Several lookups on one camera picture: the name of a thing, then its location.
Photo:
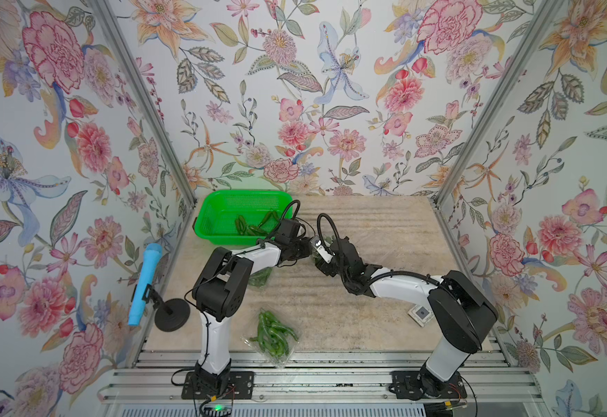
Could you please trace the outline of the clear clamshell container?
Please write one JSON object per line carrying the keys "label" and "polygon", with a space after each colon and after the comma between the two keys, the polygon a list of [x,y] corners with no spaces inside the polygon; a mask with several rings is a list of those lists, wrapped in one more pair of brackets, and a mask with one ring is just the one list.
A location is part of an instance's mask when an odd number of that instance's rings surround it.
{"label": "clear clamshell container", "polygon": [[272,268],[261,269],[250,275],[248,285],[253,288],[263,288],[270,280],[271,275]]}
{"label": "clear clamshell container", "polygon": [[244,343],[278,368],[286,365],[300,342],[300,332],[271,309],[260,309],[248,330]]}
{"label": "clear clamshell container", "polygon": [[327,248],[323,239],[319,236],[315,236],[310,240],[310,243],[312,248],[325,263],[330,264],[332,262],[334,254]]}

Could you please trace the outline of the green peppers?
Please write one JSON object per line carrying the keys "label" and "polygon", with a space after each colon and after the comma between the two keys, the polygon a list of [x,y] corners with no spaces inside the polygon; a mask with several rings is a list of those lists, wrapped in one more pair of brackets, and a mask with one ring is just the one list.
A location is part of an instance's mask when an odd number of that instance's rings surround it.
{"label": "green peppers", "polygon": [[265,237],[274,232],[279,226],[280,215],[276,210],[270,210],[258,216],[257,222],[249,222],[243,215],[235,218],[235,229],[240,236]]}

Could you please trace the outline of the clear clamshell container front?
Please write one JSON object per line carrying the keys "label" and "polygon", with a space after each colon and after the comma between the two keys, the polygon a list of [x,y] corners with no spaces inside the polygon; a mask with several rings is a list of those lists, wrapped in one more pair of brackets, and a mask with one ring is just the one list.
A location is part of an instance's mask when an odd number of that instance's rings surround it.
{"label": "clear clamshell container front", "polygon": [[278,368],[286,365],[300,342],[300,332],[271,309],[260,309],[248,330],[244,343]]}

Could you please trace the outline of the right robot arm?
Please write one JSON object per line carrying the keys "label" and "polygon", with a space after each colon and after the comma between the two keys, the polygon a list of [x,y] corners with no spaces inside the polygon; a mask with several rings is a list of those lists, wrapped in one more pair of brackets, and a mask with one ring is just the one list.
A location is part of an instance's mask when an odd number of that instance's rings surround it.
{"label": "right robot arm", "polygon": [[462,272],[423,275],[365,263],[347,238],[330,245],[311,241],[326,276],[338,276],[352,295],[409,302],[435,318],[442,339],[420,370],[395,371],[390,392],[410,400],[465,397],[459,368],[475,353],[493,329],[498,312],[484,293]]}

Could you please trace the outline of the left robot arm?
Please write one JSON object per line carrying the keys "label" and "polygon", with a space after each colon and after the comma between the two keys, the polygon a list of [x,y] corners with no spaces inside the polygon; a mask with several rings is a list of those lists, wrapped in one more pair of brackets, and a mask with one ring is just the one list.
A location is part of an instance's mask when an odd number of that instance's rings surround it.
{"label": "left robot arm", "polygon": [[239,311],[250,276],[310,256],[310,236],[297,219],[284,219],[276,230],[241,250],[215,248],[192,288],[202,324],[201,354],[195,381],[222,393],[229,383],[230,322]]}

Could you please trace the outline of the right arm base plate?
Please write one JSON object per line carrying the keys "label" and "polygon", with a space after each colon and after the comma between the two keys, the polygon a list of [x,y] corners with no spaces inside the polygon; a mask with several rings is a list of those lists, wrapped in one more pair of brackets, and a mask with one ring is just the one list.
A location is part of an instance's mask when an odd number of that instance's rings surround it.
{"label": "right arm base plate", "polygon": [[459,372],[455,372],[446,382],[437,379],[428,371],[393,371],[390,376],[388,391],[395,394],[399,400],[458,401],[468,396]]}

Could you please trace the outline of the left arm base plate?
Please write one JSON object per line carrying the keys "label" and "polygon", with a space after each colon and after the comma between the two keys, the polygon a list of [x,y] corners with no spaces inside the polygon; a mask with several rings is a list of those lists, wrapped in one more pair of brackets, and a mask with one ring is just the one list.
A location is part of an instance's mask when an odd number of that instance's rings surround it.
{"label": "left arm base plate", "polygon": [[212,375],[204,370],[189,372],[182,388],[182,400],[251,400],[255,387],[255,373],[228,371]]}

